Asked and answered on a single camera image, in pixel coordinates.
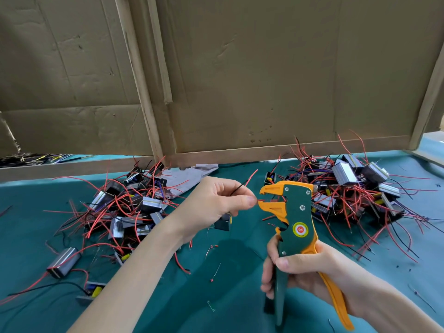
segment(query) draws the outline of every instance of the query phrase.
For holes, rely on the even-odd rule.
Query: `green wire stripper handle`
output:
[[[315,243],[318,235],[314,229],[311,217],[311,197],[313,185],[303,182],[279,181],[273,185],[262,187],[260,194],[284,195],[286,202],[259,201],[259,207],[273,213],[281,222],[288,225],[286,230],[276,227],[282,241],[277,247],[279,257],[291,256],[297,253],[317,254]],[[288,274],[275,267],[276,281],[274,286],[274,309],[276,325],[282,323],[285,292],[288,283]],[[348,317],[344,296],[338,286],[326,274],[319,272],[330,293],[334,308],[344,327],[351,331],[354,326]]]

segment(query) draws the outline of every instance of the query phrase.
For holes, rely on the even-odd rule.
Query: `left hand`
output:
[[[190,241],[199,230],[209,227],[223,214],[237,216],[239,210],[252,208],[258,202],[251,190],[236,180],[207,176],[168,217],[174,222],[183,243]]]

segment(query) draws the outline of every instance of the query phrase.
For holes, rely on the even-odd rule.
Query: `hand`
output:
[[[268,257],[263,265],[261,290],[270,299],[274,298],[271,281],[274,264],[289,274],[288,287],[301,288],[332,305],[330,294],[317,272],[328,274],[341,289],[348,313],[360,318],[366,317],[371,310],[369,303],[376,291],[393,288],[320,240],[315,244],[317,254],[297,254],[281,258],[278,254],[278,241],[278,235],[269,241]]]
[[[257,198],[247,187],[235,180],[207,176],[168,217],[174,222],[183,243],[190,241],[197,231],[209,227],[223,214],[237,216],[239,210],[247,210],[257,203]]]

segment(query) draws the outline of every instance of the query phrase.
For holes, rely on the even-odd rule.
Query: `forearm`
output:
[[[166,218],[142,241],[100,295],[69,329],[76,332],[132,332],[180,236]]]
[[[377,291],[365,320],[379,333],[434,332],[444,329],[394,287]]]

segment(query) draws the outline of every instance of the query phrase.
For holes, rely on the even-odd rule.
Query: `circular sticker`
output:
[[[298,222],[293,225],[293,232],[298,237],[305,237],[308,235],[307,224]]]

